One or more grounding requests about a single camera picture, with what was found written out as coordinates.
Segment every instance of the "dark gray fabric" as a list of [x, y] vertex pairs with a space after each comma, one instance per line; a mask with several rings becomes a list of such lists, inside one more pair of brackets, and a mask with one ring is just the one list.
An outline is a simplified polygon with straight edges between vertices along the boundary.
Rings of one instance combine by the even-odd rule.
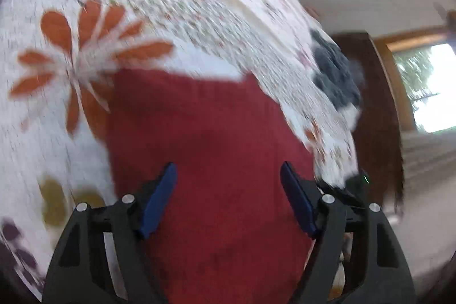
[[349, 103], [359, 106], [361, 94], [355, 81], [363, 80], [361, 67], [350, 62], [340, 48], [329, 43], [316, 30], [311, 31], [315, 62], [320, 69], [314, 77], [315, 85], [325, 93], [338, 110]]

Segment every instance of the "metal screw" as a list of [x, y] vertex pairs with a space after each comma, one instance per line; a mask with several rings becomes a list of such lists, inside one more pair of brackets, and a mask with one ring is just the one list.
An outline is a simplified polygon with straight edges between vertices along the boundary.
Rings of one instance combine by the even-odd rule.
[[79, 204], [76, 205], [76, 210], [77, 211], [86, 211], [87, 204], [85, 202], [80, 202]]
[[126, 194], [122, 197], [122, 202], [124, 204], [131, 204], [135, 200], [135, 197], [132, 194]]
[[328, 194], [323, 195], [321, 197], [321, 199], [326, 204], [332, 204], [336, 200], [333, 195], [328, 195]]
[[381, 210], [380, 205], [376, 204], [375, 202], [369, 205], [369, 209], [372, 210], [374, 213], [378, 213]]

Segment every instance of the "floral bedsheet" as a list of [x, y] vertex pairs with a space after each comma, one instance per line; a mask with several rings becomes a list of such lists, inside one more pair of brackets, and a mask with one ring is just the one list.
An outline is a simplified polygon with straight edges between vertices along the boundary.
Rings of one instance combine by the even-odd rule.
[[40, 298], [74, 206], [116, 200], [103, 139], [119, 68], [253, 73], [313, 151], [315, 175], [342, 186], [356, 153], [344, 116], [312, 82], [311, 28], [297, 0], [1, 0], [0, 250], [11, 269]]

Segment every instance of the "tree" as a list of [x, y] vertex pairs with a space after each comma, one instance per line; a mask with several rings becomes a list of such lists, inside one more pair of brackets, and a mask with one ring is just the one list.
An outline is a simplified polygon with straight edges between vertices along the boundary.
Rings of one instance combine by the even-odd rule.
[[433, 95], [427, 85], [427, 81], [434, 71], [430, 62], [430, 55], [430, 47], [394, 54], [396, 65], [404, 81], [407, 95], [412, 101], [414, 111], [417, 110], [414, 104], [417, 100]]

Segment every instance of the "red cloth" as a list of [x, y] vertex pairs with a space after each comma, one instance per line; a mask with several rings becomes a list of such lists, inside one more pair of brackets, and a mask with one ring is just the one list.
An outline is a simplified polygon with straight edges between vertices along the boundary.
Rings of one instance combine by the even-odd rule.
[[311, 240], [280, 184], [312, 156], [248, 76], [202, 81], [161, 71], [115, 78], [107, 145], [119, 195], [172, 161], [177, 185], [148, 253], [171, 304], [286, 303]]

